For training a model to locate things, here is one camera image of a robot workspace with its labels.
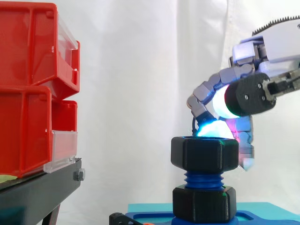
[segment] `black metal shelf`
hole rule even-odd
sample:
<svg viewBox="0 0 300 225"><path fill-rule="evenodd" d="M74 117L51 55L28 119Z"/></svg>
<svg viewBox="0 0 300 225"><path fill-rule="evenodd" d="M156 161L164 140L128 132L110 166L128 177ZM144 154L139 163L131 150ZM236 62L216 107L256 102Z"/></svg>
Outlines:
<svg viewBox="0 0 300 225"><path fill-rule="evenodd" d="M41 172L0 184L0 225L56 223L59 205L80 186L81 159L53 173Z"/></svg>

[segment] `white backdrop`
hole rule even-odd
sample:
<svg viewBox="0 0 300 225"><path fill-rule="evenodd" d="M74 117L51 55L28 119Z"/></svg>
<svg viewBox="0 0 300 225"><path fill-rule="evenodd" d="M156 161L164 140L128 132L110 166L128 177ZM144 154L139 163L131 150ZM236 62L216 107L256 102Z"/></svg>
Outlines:
<svg viewBox="0 0 300 225"><path fill-rule="evenodd" d="M296 0L53 0L81 42L78 156L86 180L58 225L105 225L128 203L168 203L183 170L171 138L191 133L186 99L227 67L231 48L269 20L298 15ZM256 165L225 173L237 201L300 213L300 93L254 116Z"/></svg>

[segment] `blue light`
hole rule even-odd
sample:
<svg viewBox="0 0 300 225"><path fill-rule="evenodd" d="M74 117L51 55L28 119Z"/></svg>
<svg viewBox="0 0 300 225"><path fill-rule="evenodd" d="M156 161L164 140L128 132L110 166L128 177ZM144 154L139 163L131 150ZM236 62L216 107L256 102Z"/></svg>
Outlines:
<svg viewBox="0 0 300 225"><path fill-rule="evenodd" d="M225 123L222 120L215 120L212 123L206 124L199 128L197 133L198 137L223 137L233 139L233 135Z"/></svg>
<svg viewBox="0 0 300 225"><path fill-rule="evenodd" d="M226 119L239 118L239 116L231 113L226 106L224 95L225 95L227 88L228 88L228 85L226 85L216 91L216 94L215 94L214 98L212 99L212 105L214 106L214 110L216 111L216 113L223 118L226 118Z"/></svg>

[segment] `blue threaded rod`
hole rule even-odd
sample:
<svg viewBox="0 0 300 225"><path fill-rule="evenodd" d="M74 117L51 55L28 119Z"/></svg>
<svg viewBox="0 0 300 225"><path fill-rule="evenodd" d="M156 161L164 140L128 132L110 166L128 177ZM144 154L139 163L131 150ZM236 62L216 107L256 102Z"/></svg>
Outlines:
<svg viewBox="0 0 300 225"><path fill-rule="evenodd" d="M187 182L186 188L191 189L206 189L206 190L223 190L224 183L221 181L222 173L203 174L198 172L187 171L184 175Z"/></svg>

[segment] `black hexagonal nut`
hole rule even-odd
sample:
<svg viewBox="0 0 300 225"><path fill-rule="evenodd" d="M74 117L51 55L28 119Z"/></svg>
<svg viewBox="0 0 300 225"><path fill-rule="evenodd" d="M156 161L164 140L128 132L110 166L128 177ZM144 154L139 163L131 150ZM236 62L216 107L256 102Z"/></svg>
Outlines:
<svg viewBox="0 0 300 225"><path fill-rule="evenodd" d="M236 214L235 190L229 186L212 191L181 185L173 190L173 213L192 223L227 223Z"/></svg>
<svg viewBox="0 0 300 225"><path fill-rule="evenodd" d="M239 164L239 143L218 137L174 137L171 162L181 169L200 173L222 173Z"/></svg>

